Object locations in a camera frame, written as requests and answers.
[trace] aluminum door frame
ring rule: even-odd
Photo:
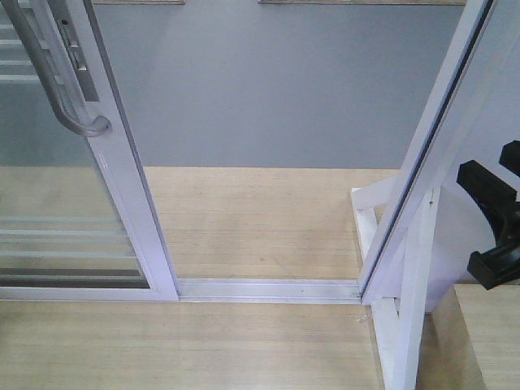
[[[103,45],[90,1],[64,0],[88,60],[99,102],[86,102],[77,84],[67,52],[47,2],[30,0],[45,41],[49,44],[60,76],[80,120],[92,113],[110,122],[108,132],[87,138],[93,156],[128,237],[138,257],[149,288],[25,288],[2,287],[0,299],[45,301],[178,301],[176,274],[148,190],[145,174],[132,139],[123,104]]]

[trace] glass door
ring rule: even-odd
[[[177,300],[92,5],[2,5],[0,299]]]

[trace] black plastic bracket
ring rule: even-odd
[[[500,164],[520,176],[520,141],[502,149]],[[486,217],[496,246],[470,255],[468,271],[487,289],[520,278],[520,202],[517,191],[475,160],[462,164],[459,183]]]

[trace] wooden floor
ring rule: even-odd
[[[48,171],[38,182],[49,186],[42,205],[59,204],[59,188],[74,188],[62,184],[77,180],[77,172],[64,172],[60,186],[50,184]],[[148,167],[146,173],[180,275],[337,279],[359,272],[349,189],[395,172]],[[88,185],[81,188],[74,198],[91,199]],[[2,191],[9,195],[9,188]],[[418,389],[448,390],[426,324]],[[381,390],[383,382],[362,306],[4,301],[4,388]]]
[[[356,305],[0,302],[0,388],[379,389]]]
[[[356,279],[349,191],[395,170],[147,167],[183,277]]]

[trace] wooden board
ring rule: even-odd
[[[434,320],[453,388],[518,388],[519,309],[519,286],[486,291],[477,284],[456,284],[448,292]]]
[[[185,0],[93,0],[94,4],[185,4]]]
[[[0,388],[382,389],[355,305],[0,302]]]
[[[451,288],[432,313],[449,382],[457,390],[486,390],[457,294]]]
[[[183,277],[355,279],[349,190],[395,170],[147,167]]]
[[[323,5],[429,5],[429,6],[463,6],[466,0],[258,0],[261,4],[323,4]]]
[[[520,286],[459,284],[455,292],[487,390],[518,389]]]

